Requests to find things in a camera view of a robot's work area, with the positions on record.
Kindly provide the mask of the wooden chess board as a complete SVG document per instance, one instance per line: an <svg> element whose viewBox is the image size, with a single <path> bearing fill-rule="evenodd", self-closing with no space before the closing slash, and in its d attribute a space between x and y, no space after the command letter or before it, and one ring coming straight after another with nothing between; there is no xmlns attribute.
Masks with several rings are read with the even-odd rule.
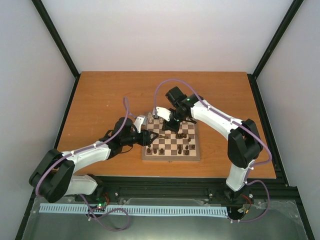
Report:
<svg viewBox="0 0 320 240"><path fill-rule="evenodd" d="M198 126L189 119L180 123L179 131L163 131L164 120L155 119L151 112L146 114L147 129L158 133L151 144L142 148L141 158L145 161L199 161L200 147Z"/></svg>

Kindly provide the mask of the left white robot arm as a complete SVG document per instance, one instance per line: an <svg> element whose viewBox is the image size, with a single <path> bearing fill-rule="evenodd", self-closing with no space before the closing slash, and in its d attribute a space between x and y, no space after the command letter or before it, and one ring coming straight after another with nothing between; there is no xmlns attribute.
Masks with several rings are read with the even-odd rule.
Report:
<svg viewBox="0 0 320 240"><path fill-rule="evenodd" d="M159 135L142 127L146 121L144 116L136 120L121 117L113 129L93 144L72 151L49 150L31 174L29 184L38 197L44 197L49 203L79 194L95 202L101 200L104 188L99 185L98 178L75 173L94 163L110 160L121 154L125 146L149 146Z"/></svg>

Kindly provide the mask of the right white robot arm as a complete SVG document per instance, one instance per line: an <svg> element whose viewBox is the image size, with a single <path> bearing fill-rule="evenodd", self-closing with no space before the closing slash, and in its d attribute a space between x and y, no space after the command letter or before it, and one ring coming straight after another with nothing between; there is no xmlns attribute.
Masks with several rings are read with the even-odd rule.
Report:
<svg viewBox="0 0 320 240"><path fill-rule="evenodd" d="M164 129L177 132L181 122L189 118L203 122L220 133L227 140L227 156L231 162L226 185L234 192L242 189L250 169L263 150L255 122L233 118L196 93L187 96L177 86L165 96L174 108L155 106L153 110L154 116L164 119Z"/></svg>

